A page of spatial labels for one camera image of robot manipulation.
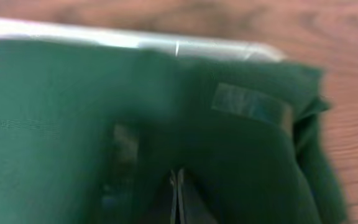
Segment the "dark green garment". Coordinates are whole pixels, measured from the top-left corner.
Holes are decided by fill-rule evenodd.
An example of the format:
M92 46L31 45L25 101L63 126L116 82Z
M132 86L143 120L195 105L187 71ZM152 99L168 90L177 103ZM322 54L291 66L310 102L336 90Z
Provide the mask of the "dark green garment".
M185 169L218 223L345 223L321 72L0 40L0 223L141 223Z

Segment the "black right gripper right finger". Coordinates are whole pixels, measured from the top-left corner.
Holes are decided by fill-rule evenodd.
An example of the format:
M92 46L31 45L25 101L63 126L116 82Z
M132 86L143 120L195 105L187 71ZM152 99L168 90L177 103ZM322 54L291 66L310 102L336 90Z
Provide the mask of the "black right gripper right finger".
M178 211L181 224L218 224L185 169L178 171Z

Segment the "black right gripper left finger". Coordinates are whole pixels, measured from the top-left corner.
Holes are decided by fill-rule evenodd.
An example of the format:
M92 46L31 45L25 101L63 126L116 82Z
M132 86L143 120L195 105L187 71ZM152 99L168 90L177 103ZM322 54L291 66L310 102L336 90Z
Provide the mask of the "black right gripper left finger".
M147 211L143 224L175 224L177 221L177 176L171 170L162 179Z

